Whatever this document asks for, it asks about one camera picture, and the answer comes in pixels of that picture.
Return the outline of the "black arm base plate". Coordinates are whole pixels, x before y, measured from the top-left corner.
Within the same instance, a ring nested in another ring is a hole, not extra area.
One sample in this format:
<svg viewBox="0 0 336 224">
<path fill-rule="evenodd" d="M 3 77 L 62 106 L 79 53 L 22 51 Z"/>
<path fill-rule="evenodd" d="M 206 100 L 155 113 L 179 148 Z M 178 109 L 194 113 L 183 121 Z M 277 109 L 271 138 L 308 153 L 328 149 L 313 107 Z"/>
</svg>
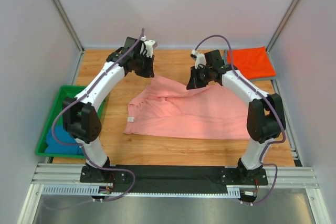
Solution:
<svg viewBox="0 0 336 224">
<path fill-rule="evenodd" d="M 268 185 L 265 169 L 257 168 L 251 172 L 246 172 L 242 168 L 221 167 L 221 180 L 224 185 Z M 83 183 L 125 183 L 128 169 L 113 167 L 113 171 L 101 170 L 90 165 L 82 167 L 80 181 Z"/>
</svg>

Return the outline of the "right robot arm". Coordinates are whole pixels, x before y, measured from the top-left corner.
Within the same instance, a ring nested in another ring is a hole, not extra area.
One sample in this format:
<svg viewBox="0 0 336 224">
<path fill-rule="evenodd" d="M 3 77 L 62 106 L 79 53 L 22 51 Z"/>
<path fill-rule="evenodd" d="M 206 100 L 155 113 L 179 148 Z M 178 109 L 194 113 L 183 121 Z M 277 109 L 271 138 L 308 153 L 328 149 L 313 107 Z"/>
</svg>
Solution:
<svg viewBox="0 0 336 224">
<path fill-rule="evenodd" d="M 263 166 L 264 154 L 268 146 L 285 131 L 286 121 L 283 102 L 280 95 L 269 94 L 246 79 L 232 63 L 226 64 L 219 50 L 206 53 L 192 50 L 191 58 L 195 66 L 191 67 L 188 90 L 206 87 L 215 81 L 234 92 L 246 105 L 247 131 L 250 140 L 239 166 L 245 172 L 258 170 Z"/>
</svg>

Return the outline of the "pink t-shirt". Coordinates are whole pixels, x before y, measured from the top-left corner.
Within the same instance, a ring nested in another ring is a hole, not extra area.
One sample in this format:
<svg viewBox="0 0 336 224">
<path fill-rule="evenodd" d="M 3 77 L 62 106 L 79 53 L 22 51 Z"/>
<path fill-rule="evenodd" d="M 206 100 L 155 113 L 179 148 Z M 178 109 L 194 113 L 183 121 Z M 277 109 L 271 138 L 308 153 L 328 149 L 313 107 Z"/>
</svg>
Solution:
<svg viewBox="0 0 336 224">
<path fill-rule="evenodd" d="M 128 104 L 125 134 L 240 140 L 249 138 L 247 105 L 219 84 L 187 90 L 155 76 Z"/>
</svg>

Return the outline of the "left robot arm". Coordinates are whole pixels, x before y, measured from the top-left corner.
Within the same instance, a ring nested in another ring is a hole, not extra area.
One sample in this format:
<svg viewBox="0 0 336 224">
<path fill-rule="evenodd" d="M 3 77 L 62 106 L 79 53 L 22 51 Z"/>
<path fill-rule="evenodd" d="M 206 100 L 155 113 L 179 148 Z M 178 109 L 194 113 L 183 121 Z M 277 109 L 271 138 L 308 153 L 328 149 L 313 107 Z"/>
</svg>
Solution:
<svg viewBox="0 0 336 224">
<path fill-rule="evenodd" d="M 62 124 L 76 141 L 86 159 L 94 168 L 109 166 L 109 159 L 100 143 L 102 124 L 98 110 L 114 88 L 128 73 L 153 78 L 154 50 L 157 42 L 145 36 L 127 37 L 122 47 L 107 56 L 106 61 L 87 87 L 74 98 L 63 100 Z"/>
</svg>

